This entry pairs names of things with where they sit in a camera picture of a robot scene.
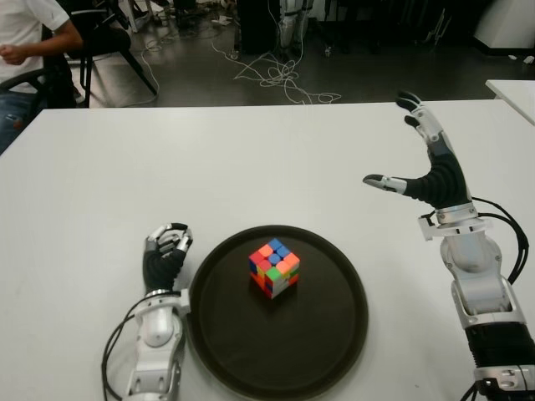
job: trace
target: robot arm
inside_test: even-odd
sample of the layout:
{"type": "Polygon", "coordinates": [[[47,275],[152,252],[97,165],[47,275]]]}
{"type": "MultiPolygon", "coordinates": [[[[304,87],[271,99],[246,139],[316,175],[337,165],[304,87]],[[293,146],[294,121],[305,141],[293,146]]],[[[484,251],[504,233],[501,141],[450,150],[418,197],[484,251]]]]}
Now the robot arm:
{"type": "Polygon", "coordinates": [[[292,44],[300,48],[307,32],[308,15],[312,11],[314,0],[281,0],[280,4],[280,48],[286,51],[292,44]]]}
{"type": "Polygon", "coordinates": [[[161,226],[145,241],[145,300],[134,310],[139,326],[137,363],[126,389],[129,401],[174,401],[184,345],[181,317],[190,311],[187,289],[172,292],[193,242],[186,225],[161,226]]]}
{"type": "Polygon", "coordinates": [[[413,94],[396,102],[410,111],[405,122],[427,144],[431,171],[418,179],[367,175],[364,183],[424,201],[435,208],[438,226],[419,219],[427,241],[443,237],[442,261],[454,281],[451,293],[476,362],[479,392],[491,400],[535,400],[535,344],[508,280],[500,248],[472,204],[453,148],[433,114],[413,94]]]}

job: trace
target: black chair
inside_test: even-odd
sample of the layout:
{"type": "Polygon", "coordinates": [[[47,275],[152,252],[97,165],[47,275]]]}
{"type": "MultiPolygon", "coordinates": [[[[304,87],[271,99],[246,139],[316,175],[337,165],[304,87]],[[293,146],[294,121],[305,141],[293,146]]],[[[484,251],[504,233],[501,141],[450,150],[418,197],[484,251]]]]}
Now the black chair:
{"type": "Polygon", "coordinates": [[[70,52],[68,55],[72,59],[80,60],[80,84],[85,89],[85,107],[89,107],[91,96],[93,57],[102,54],[119,52],[153,95],[157,94],[143,68],[130,52],[130,36],[125,31],[129,27],[128,18],[120,10],[117,0],[104,0],[95,8],[73,11],[70,17],[84,40],[82,50],[70,52]],[[124,29],[112,28],[110,24],[115,21],[124,29]]]}
{"type": "Polygon", "coordinates": [[[25,128],[37,116],[40,111],[39,106],[45,99],[47,101],[47,108],[50,109],[70,109],[76,107],[76,102],[73,98],[72,83],[69,86],[67,79],[68,77],[65,77],[64,72],[60,69],[37,69],[2,82],[0,84],[0,95],[12,91],[20,84],[30,84],[37,90],[35,98],[32,100],[26,113],[26,119],[24,121],[25,128]]]}

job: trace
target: round black tray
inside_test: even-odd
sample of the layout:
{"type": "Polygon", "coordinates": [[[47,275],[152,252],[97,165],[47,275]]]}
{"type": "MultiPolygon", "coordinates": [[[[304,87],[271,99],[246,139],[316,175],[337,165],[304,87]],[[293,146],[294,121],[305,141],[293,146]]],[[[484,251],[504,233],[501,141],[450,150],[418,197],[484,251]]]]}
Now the round black tray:
{"type": "Polygon", "coordinates": [[[191,284],[188,326],[204,365],[232,390],[260,399],[306,399],[338,382],[364,345],[368,307],[344,254],[322,237],[262,226],[225,240],[191,284]],[[248,257],[278,238],[300,259],[296,285],[269,299],[248,257]]]}

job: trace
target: floor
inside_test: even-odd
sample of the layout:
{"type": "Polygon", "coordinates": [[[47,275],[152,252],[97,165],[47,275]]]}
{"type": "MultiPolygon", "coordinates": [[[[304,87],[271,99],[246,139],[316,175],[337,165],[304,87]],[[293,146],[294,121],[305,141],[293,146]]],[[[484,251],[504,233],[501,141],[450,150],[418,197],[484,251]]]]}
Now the floor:
{"type": "MultiPolygon", "coordinates": [[[[121,56],[113,54],[96,62],[91,107],[125,107],[139,102],[139,107],[291,104],[284,88],[264,88],[259,82],[233,79],[243,66],[217,53],[212,44],[229,53],[234,29],[233,24],[213,27],[206,20],[196,33],[186,30],[179,34],[174,26],[149,24],[131,35],[131,49],[141,63],[143,56],[152,68],[160,85],[158,97],[154,99],[121,56]]],[[[254,59],[240,58],[244,63],[254,59]]],[[[272,64],[255,65],[267,75],[272,64]]],[[[76,64],[73,70],[77,79],[76,64]]],[[[494,94],[485,86],[487,79],[535,79],[535,65],[526,65],[521,58],[490,57],[462,46],[384,46],[379,54],[371,54],[357,39],[350,54],[335,48],[331,57],[325,58],[323,42],[313,34],[304,44],[303,59],[295,71],[300,88],[315,94],[339,94],[341,103],[388,102],[398,89],[427,100],[491,99],[494,94]]],[[[254,77],[253,72],[246,75],[254,77]]],[[[295,102],[310,103],[295,89],[288,89],[288,95],[295,102]]],[[[318,99],[312,97],[312,101],[317,103],[318,99]]]]}

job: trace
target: person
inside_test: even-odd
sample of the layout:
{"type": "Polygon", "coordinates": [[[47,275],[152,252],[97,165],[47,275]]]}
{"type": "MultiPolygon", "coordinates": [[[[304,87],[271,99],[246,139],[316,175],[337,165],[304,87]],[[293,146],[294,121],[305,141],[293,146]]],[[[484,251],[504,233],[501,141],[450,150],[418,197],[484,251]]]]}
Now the person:
{"type": "MultiPolygon", "coordinates": [[[[0,0],[0,83],[43,67],[43,57],[82,48],[84,42],[55,0],[0,0]],[[42,40],[42,26],[54,36],[42,40]]],[[[21,84],[0,93],[0,155],[26,125],[36,90],[21,84]]]]}

